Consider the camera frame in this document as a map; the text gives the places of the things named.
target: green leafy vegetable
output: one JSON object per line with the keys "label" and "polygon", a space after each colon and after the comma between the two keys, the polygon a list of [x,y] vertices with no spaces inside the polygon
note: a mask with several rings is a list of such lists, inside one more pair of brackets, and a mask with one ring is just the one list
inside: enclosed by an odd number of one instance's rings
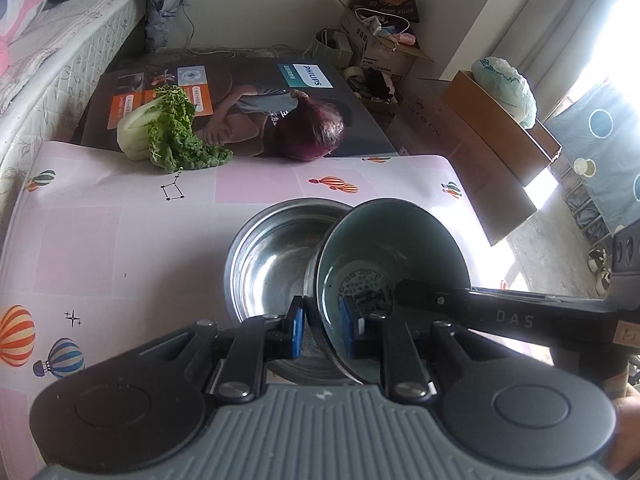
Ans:
{"label": "green leafy vegetable", "polygon": [[231,160],[221,146],[208,146],[193,133],[195,108],[179,86],[162,86],[156,98],[121,118],[118,145],[131,160],[150,158],[167,173],[213,168]]}

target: sticker label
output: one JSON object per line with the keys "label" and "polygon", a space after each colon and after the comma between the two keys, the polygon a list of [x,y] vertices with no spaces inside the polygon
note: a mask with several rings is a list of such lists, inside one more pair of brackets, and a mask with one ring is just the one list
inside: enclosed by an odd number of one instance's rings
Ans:
{"label": "sticker label", "polygon": [[318,65],[278,64],[290,88],[333,88]]}
{"label": "sticker label", "polygon": [[628,321],[619,321],[616,334],[613,336],[613,342],[619,345],[631,346],[632,348],[640,348],[640,325],[629,323]]}

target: plastic bag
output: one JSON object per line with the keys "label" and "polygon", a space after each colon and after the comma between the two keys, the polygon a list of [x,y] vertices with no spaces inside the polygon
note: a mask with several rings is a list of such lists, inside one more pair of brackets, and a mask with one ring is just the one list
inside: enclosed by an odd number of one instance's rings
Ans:
{"label": "plastic bag", "polygon": [[524,129],[536,124],[536,99],[527,80],[499,57],[483,57],[471,67],[476,82]]}

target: curtain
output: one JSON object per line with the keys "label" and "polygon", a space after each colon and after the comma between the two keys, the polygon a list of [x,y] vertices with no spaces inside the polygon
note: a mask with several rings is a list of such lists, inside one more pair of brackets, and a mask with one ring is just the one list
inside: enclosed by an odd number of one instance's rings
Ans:
{"label": "curtain", "polygon": [[528,0],[493,56],[524,77],[544,121],[591,59],[616,0]]}

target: onion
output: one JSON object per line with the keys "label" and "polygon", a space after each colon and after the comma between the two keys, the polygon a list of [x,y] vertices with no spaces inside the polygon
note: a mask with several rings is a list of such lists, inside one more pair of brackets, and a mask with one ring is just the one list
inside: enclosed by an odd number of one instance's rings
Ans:
{"label": "onion", "polygon": [[306,162],[337,148],[344,138],[340,112],[299,90],[293,90],[291,96],[298,105],[278,121],[274,133],[280,154]]}

